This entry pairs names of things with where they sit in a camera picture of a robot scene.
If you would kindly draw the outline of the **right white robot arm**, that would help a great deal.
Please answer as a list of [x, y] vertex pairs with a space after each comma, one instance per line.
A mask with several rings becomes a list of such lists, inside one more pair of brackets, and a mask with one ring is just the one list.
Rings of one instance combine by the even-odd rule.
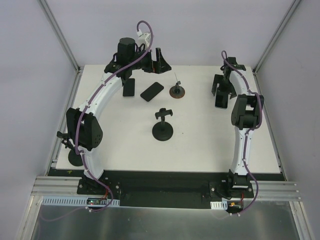
[[222, 59], [223, 74], [214, 76], [211, 92], [215, 107], [220, 109], [227, 109], [229, 100], [236, 98], [230, 117], [235, 129], [234, 154], [225, 184], [226, 194], [234, 198], [251, 187], [251, 141], [254, 130], [262, 125], [264, 97], [250, 89], [243, 64], [238, 64], [235, 57], [228, 57], [225, 51]]

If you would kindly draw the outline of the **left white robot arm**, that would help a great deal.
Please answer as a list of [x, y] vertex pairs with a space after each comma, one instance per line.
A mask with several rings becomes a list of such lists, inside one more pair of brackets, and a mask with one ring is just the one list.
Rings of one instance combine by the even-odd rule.
[[157, 47], [156, 59], [152, 59], [151, 36], [142, 34], [138, 40], [123, 37], [119, 40], [117, 51], [106, 65], [104, 73], [90, 96], [77, 108], [66, 111], [67, 132], [62, 138], [84, 166], [84, 175], [91, 180], [88, 188], [99, 195], [105, 191], [106, 183], [100, 179], [104, 169], [97, 157], [96, 149], [103, 139], [99, 118], [108, 102], [131, 79], [132, 72], [162, 74], [170, 71], [171, 66], [164, 60], [161, 49]]

